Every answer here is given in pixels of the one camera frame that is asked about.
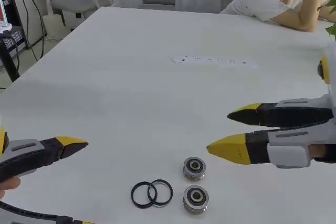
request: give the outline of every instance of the rubber o-ring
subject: rubber o-ring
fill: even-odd
[[[157,202],[155,196],[154,196],[154,198],[152,198],[152,196],[151,196],[151,194],[150,194],[150,188],[151,188],[151,186],[153,186],[155,183],[163,183],[163,184],[167,185],[167,187],[168,187],[169,190],[170,190],[170,197],[169,197],[169,199],[168,199],[167,201],[165,201],[165,202]],[[150,185],[148,186],[148,189],[147,189],[147,196],[148,196],[148,199],[151,201],[151,203],[153,203],[154,205],[156,205],[156,206],[160,206],[160,207],[165,206],[165,205],[167,205],[167,204],[169,203],[169,201],[171,201],[172,198],[173,198],[173,187],[172,187],[167,181],[165,181],[165,180],[163,180],[163,179],[157,179],[157,180],[154,180],[154,181],[153,181],[152,183],[150,183]]]
[[[152,183],[149,183],[149,182],[146,182],[146,181],[137,183],[135,186],[133,186],[133,188],[132,188],[132,190],[131,190],[131,199],[132,199],[133,203],[134,203],[134,204],[136,205],[136,207],[138,207],[138,208],[142,208],[142,209],[149,208],[149,207],[151,207],[151,206],[154,204],[152,201],[149,202],[149,203],[147,203],[147,204],[139,204],[139,203],[135,202],[135,200],[134,200],[134,196],[133,196],[133,195],[134,195],[134,192],[135,192],[135,190],[136,190],[138,187],[140,187],[140,186],[148,186],[148,188],[150,188],[150,187],[153,187],[153,188],[154,188],[155,195],[154,195],[154,199],[153,199],[153,201],[155,201],[156,198],[158,197],[158,191],[157,191],[156,187],[155,187],[154,185],[152,185]]]

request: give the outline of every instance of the ball bearing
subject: ball bearing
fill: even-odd
[[[183,174],[191,180],[200,180],[205,175],[205,163],[198,157],[189,157],[184,161]]]
[[[193,215],[202,214],[209,203],[209,195],[201,186],[190,186],[183,194],[184,208]]]

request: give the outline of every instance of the white shirt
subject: white shirt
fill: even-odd
[[[261,21],[272,19],[288,9],[299,9],[303,0],[233,0],[221,13],[257,17]]]

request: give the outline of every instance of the table surface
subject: table surface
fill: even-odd
[[[303,33],[241,16],[99,9],[0,95],[11,140],[70,135],[90,144],[23,177],[4,201],[98,224],[333,223],[336,165],[242,166],[206,151],[224,136],[260,129],[226,118],[242,105],[327,92],[317,64],[331,41],[328,25]],[[171,61],[184,54],[243,57],[258,68]],[[207,166],[195,184],[208,191],[209,208],[198,217],[182,204],[190,156]],[[158,178],[173,186],[171,203],[135,208],[132,186]],[[163,200],[168,192],[158,190]]]

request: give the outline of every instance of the leaf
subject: leaf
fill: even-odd
[[[332,26],[327,27],[325,30],[330,35],[336,35],[336,24],[333,24]]]
[[[332,8],[332,10],[330,11],[330,13],[334,13],[336,12],[336,5]]]
[[[335,6],[336,0],[329,0],[324,6]]]

